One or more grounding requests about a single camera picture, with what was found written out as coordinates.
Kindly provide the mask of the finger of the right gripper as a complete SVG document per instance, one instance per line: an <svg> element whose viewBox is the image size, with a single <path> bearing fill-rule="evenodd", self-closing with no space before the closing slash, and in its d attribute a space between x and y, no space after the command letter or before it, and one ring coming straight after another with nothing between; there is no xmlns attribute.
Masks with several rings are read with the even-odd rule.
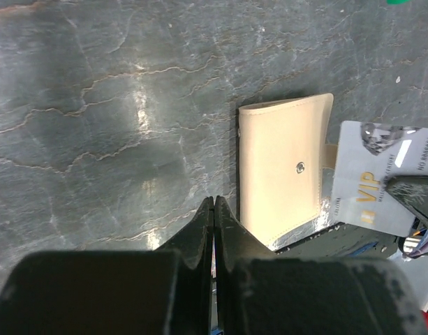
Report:
<svg viewBox="0 0 428 335"><path fill-rule="evenodd" d="M386 191L428 228L428 176L393 177Z"/></svg>

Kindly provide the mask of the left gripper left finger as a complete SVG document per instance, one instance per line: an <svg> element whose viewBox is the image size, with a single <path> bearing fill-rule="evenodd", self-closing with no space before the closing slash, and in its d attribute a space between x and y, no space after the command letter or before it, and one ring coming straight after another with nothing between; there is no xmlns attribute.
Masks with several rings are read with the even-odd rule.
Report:
<svg viewBox="0 0 428 335"><path fill-rule="evenodd" d="M154 251L43 251L0 293L0 334L208 334L214 201Z"/></svg>

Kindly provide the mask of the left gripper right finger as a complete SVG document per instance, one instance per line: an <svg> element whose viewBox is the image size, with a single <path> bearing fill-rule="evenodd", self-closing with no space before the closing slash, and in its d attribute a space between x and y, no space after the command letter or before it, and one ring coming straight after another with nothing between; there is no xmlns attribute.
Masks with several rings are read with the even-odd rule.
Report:
<svg viewBox="0 0 428 335"><path fill-rule="evenodd" d="M411 287L378 258L287 258L261 244L223 197L214 205L217 306L225 334L427 334Z"/></svg>

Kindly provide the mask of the white credit card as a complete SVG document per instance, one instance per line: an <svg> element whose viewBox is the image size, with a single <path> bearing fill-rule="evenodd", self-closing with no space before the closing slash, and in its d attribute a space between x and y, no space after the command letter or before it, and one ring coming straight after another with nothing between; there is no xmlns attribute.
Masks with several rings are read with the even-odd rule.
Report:
<svg viewBox="0 0 428 335"><path fill-rule="evenodd" d="M428 176L428 128L344 121L332 186L333 219L408 235L415 217L387 192L388 181L398 175Z"/></svg>

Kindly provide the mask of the beige leather card holder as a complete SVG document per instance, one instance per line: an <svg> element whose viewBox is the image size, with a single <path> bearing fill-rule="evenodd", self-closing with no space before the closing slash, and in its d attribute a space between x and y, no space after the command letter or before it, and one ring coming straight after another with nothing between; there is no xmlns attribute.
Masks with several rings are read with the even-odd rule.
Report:
<svg viewBox="0 0 428 335"><path fill-rule="evenodd" d="M323 169L336 163L326 144L331 93L239 108L239 220L269 246L320 216Z"/></svg>

